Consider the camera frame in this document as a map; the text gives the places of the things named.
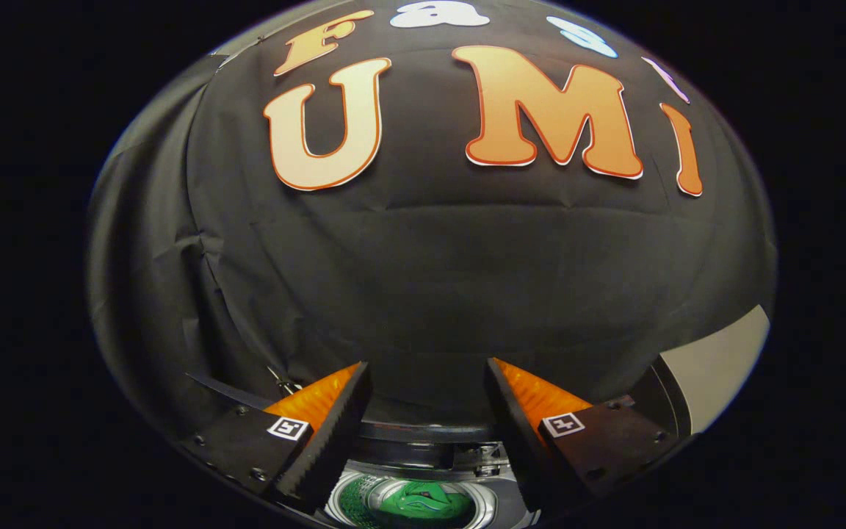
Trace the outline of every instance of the orange soft finger pad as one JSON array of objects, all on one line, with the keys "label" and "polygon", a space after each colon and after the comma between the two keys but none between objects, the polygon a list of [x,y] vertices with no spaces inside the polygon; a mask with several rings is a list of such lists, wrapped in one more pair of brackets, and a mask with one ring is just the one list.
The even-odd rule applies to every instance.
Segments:
[{"label": "orange soft finger pad", "polygon": [[534,434],[538,436],[544,446],[547,446],[547,442],[541,438],[541,433],[538,432],[538,426],[544,417],[592,408],[589,402],[558,388],[540,378],[540,376],[531,375],[524,369],[508,364],[506,361],[493,360],[501,368],[502,374],[507,379],[507,385],[511,387],[514,398],[517,399],[518,405],[520,405],[524,415],[527,416],[527,421],[530,422],[531,429],[534,430]]},{"label": "orange soft finger pad", "polygon": [[320,378],[298,392],[269,406],[264,411],[291,419],[306,421],[312,425],[312,436],[322,428],[332,405],[341,395],[341,390],[348,383],[359,364],[350,365],[335,371],[325,378]]}]

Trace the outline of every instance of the green object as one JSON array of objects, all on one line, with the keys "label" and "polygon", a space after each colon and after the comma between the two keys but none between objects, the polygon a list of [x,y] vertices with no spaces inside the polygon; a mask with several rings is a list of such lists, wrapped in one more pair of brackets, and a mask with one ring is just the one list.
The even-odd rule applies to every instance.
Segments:
[{"label": "green object", "polygon": [[[365,475],[342,490],[339,506],[358,527],[459,527],[474,502],[465,494],[443,490],[440,482],[400,481]],[[380,493],[386,490],[386,496]]]}]

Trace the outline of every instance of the letter m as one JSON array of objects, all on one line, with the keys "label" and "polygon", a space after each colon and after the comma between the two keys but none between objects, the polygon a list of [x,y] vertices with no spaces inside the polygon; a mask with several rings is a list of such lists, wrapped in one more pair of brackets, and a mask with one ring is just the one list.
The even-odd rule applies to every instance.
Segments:
[{"label": "letter m", "polygon": [[524,111],[548,153],[567,165],[590,123],[590,146],[583,162],[591,170],[621,178],[642,176],[632,128],[622,101],[622,83],[583,65],[570,70],[563,90],[523,54],[494,46],[464,46],[452,56],[472,66],[479,83],[481,135],[466,146],[479,165],[527,165],[537,147],[521,133]]}]

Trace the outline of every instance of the black cloth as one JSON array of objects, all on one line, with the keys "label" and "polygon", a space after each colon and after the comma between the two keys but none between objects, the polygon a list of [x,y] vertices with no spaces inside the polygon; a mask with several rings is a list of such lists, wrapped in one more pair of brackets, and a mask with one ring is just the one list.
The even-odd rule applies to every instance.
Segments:
[{"label": "black cloth", "polygon": [[[388,23],[392,5],[268,21],[262,43],[222,67],[222,54],[203,58],[169,84],[110,154],[90,207],[90,311],[111,371],[151,422],[184,435],[219,411],[185,371],[277,398],[267,366],[305,385],[356,361],[372,369],[367,419],[486,422],[488,357],[598,402],[626,391],[662,351],[756,305],[772,314],[776,239],[758,171],[669,64],[560,13],[618,58],[578,47],[545,21],[555,7],[477,4],[487,26],[400,29]],[[272,75],[286,41],[366,7],[380,12],[356,21],[338,49]],[[536,161],[468,161],[479,95],[450,51],[471,44],[520,51],[558,87],[574,64],[620,79],[644,176],[601,176],[579,153],[555,164],[523,114]],[[263,107],[315,84],[306,137],[313,153],[329,153],[344,119],[328,77],[374,57],[393,66],[380,77],[383,136],[372,164],[331,190],[287,187],[273,172]],[[660,103],[693,125],[699,198],[678,191]],[[577,151],[588,144],[587,125]]]}]

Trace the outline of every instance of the orange letter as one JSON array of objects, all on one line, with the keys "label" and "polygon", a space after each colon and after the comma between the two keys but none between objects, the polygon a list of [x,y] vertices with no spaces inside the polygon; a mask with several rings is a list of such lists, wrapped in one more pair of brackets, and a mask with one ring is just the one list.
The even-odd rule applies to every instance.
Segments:
[{"label": "orange letter", "polygon": [[345,137],[329,154],[312,154],[306,145],[306,99],[315,84],[292,88],[263,109],[270,121],[270,150],[276,176],[296,190],[323,190],[355,178],[380,146],[378,78],[389,58],[372,58],[332,73],[328,83],[341,87]]},{"label": "orange letter", "polygon": [[661,103],[658,107],[661,107],[668,120],[671,120],[674,140],[678,142],[678,161],[681,163],[678,170],[678,188],[692,197],[699,197],[704,192],[704,184],[701,183],[701,174],[698,173],[698,155],[694,150],[694,138],[691,137],[691,122],[670,104]]},{"label": "orange letter", "polygon": [[286,62],[276,69],[276,71],[273,71],[272,75],[279,77],[283,73],[302,66],[310,60],[315,60],[323,56],[323,54],[331,53],[332,50],[339,47],[339,44],[326,44],[325,39],[348,37],[355,31],[354,20],[366,19],[373,14],[374,11],[371,10],[357,11],[356,13],[332,20],[328,24],[322,24],[314,29],[309,29],[306,33],[302,33],[298,37],[293,37],[292,40],[286,43],[286,45],[291,46],[289,48],[289,56],[286,56]]},{"label": "orange letter", "polygon": [[527,165],[537,158],[537,147],[521,133],[521,108],[557,164],[567,165],[573,158],[589,120],[592,140],[583,151],[587,167],[621,178],[642,176],[623,87],[612,75],[576,65],[566,86],[558,90],[543,71],[514,50],[464,46],[453,50],[452,56],[472,65],[479,83],[481,135],[466,146],[472,162]]}]

